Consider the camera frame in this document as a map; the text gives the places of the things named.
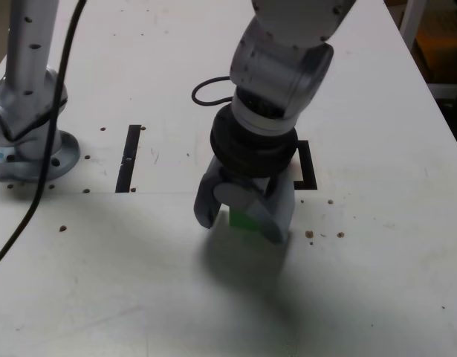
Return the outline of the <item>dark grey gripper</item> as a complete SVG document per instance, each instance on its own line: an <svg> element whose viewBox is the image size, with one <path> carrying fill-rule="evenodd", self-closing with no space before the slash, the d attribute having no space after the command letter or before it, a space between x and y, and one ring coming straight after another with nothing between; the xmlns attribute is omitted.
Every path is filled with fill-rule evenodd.
<svg viewBox="0 0 457 357"><path fill-rule="evenodd" d="M201 179L194 204L198 223L211 229L222 203L229 207L231 226L258 232L274 244L285 243L295 206L291 173L284 170L273 178L250 178L221 175L221 168L221 162L212 158Z"/></svg>

